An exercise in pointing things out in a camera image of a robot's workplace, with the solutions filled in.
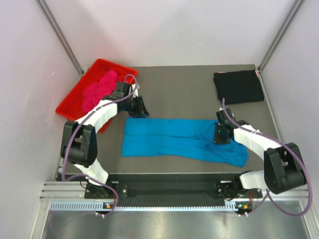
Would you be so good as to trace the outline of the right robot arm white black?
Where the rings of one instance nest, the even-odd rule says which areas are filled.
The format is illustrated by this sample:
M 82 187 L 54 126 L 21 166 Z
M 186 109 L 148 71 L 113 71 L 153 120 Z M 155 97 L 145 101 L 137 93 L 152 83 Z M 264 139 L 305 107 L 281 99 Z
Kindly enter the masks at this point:
M 213 142 L 221 145 L 236 142 L 246 147 L 263 160 L 264 169 L 235 176 L 232 189 L 236 196 L 244 197 L 251 189 L 268 189 L 274 194 L 281 194 L 307 183 L 303 169 L 293 157 L 295 154 L 302 160 L 296 144 L 282 146 L 273 139 L 259 135 L 259 131 L 245 121 L 239 124 L 240 127 L 237 127 L 232 123 L 222 125 L 217 122 Z

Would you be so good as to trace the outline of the blue t shirt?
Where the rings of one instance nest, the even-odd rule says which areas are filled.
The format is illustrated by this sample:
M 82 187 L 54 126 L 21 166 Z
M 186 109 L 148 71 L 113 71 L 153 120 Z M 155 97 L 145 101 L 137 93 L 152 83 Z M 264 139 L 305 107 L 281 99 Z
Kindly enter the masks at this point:
M 181 156 L 244 167 L 249 154 L 231 140 L 214 143 L 216 120 L 128 118 L 124 126 L 123 157 Z

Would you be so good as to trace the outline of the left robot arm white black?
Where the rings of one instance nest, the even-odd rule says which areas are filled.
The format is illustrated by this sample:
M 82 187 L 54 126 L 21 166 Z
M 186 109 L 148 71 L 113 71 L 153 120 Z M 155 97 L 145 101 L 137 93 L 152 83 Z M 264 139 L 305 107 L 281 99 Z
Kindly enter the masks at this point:
M 119 112 L 128 112 L 132 118 L 149 116 L 142 96 L 129 97 L 123 101 L 107 97 L 82 118 L 67 121 L 63 128 L 60 156 L 80 169 L 89 183 L 96 185 L 96 192 L 104 198 L 112 194 L 113 185 L 107 182 L 109 174 L 97 159 L 96 134 Z

